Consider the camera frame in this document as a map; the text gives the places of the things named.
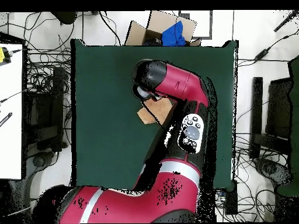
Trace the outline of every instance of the green table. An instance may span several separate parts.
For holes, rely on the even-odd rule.
[[[225,47],[88,47],[72,40],[75,59],[77,185],[132,189],[158,124],[145,125],[131,94],[131,74],[144,58],[170,61],[209,77],[218,97],[214,187],[229,187],[232,158],[234,54]]]

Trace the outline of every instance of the blue object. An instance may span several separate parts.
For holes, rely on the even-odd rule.
[[[162,33],[163,46],[184,46],[185,38],[182,36],[183,24],[181,21],[175,23]]]

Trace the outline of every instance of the white control panel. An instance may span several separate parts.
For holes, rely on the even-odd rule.
[[[197,114],[187,115],[180,127],[177,143],[184,151],[189,152],[185,147],[192,146],[195,152],[199,153],[201,141],[203,139],[203,130],[205,126],[201,117]]]

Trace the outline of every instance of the red robot arm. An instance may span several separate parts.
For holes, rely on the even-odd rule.
[[[193,73],[145,59],[133,73],[141,100],[176,101],[133,191],[70,188],[58,206],[57,223],[193,222],[206,139],[208,97]]]

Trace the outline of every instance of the metal rod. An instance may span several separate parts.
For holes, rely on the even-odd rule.
[[[4,123],[7,122],[11,116],[12,116],[12,113],[9,113],[3,120],[1,120],[0,127],[3,126]]]
[[[279,29],[282,28],[282,26],[284,26],[285,24],[287,24],[291,19],[293,19],[294,17],[296,17],[299,14],[299,10],[293,10],[288,17],[286,17],[283,22],[281,22],[279,24],[279,26],[277,28],[274,29],[274,32],[277,32]]]

